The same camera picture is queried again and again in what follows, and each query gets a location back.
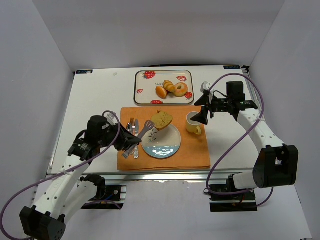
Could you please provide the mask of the speckled toast bread slice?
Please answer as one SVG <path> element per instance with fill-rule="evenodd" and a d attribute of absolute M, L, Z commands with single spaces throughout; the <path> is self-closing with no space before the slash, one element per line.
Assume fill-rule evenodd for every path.
<path fill-rule="evenodd" d="M 154 127 L 158 131 L 161 131 L 172 123 L 173 116 L 165 111 L 158 110 L 157 113 L 151 117 L 151 121 L 154 123 Z"/>

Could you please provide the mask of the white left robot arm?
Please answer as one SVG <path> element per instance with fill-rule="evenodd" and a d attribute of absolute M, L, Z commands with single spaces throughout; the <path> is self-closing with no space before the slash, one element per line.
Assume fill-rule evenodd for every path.
<path fill-rule="evenodd" d="M 66 223 L 89 200 L 101 200 L 106 194 L 106 180 L 97 174 L 83 173 L 101 149 L 114 147 L 126 151 L 141 139 L 116 122 L 111 113 L 94 115 L 87 128 L 78 133 L 67 152 L 67 157 L 48 189 L 32 207 L 24 207 L 20 221 L 26 235 L 37 240 L 59 240 Z"/>

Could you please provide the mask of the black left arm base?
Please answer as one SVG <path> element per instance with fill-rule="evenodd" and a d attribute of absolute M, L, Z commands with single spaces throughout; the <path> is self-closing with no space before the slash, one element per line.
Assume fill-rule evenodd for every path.
<path fill-rule="evenodd" d="M 106 184 L 97 190 L 97 195 L 82 206 L 84 210 L 121 210 L 127 195 L 127 186 Z"/>

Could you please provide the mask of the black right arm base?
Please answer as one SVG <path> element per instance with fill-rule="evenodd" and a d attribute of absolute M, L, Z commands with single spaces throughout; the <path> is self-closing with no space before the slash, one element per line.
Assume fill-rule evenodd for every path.
<path fill-rule="evenodd" d="M 209 188 L 218 193 L 230 194 L 239 191 L 235 188 L 233 174 L 228 176 L 224 184 L 211 184 Z M 204 189 L 203 193 L 209 196 L 209 206 L 212 213 L 258 211 L 256 196 L 253 191 L 233 195 L 218 195 Z"/>

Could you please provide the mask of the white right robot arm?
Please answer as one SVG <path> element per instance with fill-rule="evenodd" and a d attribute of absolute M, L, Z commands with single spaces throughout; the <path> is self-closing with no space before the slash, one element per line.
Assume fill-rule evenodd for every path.
<path fill-rule="evenodd" d="M 207 125 L 215 113 L 229 113 L 245 130 L 259 155 L 252 172 L 238 173 L 231 178 L 230 191 L 294 185 L 297 178 L 299 151 L 279 139 L 260 117 L 256 103 L 247 100 L 242 81 L 226 84 L 225 98 L 217 98 L 209 82 L 201 85 L 202 97 L 195 103 L 201 106 L 192 121 Z"/>

